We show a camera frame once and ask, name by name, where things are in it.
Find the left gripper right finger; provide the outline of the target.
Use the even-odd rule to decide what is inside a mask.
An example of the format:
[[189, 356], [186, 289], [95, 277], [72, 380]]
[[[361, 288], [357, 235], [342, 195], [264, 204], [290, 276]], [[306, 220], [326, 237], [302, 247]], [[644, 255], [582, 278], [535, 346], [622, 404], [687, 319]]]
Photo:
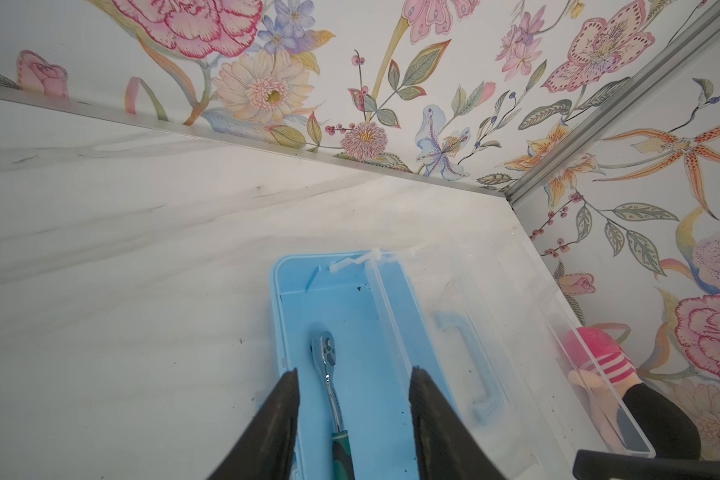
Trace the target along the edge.
[[505, 479], [423, 368], [412, 369], [409, 402], [421, 479]]

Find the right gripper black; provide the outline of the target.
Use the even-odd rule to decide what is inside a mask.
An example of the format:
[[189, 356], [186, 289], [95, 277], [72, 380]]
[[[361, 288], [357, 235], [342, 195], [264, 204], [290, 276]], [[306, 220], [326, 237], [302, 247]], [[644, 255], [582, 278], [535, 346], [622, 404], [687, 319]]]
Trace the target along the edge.
[[577, 452], [575, 479], [714, 479], [720, 480], [720, 461], [640, 458], [589, 450]]

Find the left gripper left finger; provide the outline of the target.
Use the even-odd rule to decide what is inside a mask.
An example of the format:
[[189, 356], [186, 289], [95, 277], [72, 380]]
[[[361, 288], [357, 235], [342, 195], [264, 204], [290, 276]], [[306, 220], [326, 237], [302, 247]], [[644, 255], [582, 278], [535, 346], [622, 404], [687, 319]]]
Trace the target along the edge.
[[298, 370], [286, 371], [210, 480], [289, 479], [295, 457]]

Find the light blue plastic toolbox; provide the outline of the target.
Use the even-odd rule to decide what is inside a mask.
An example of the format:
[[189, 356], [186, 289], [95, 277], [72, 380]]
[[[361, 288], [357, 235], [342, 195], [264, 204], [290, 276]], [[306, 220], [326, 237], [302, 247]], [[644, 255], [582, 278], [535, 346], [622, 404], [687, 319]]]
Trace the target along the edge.
[[288, 255], [270, 272], [279, 372], [297, 369], [295, 479], [330, 479], [332, 421], [310, 352], [329, 331], [334, 385], [360, 479], [414, 479], [412, 369], [425, 369], [509, 479], [567, 479], [579, 450], [616, 453], [568, 381], [563, 337], [579, 328], [548, 271], [436, 245]]

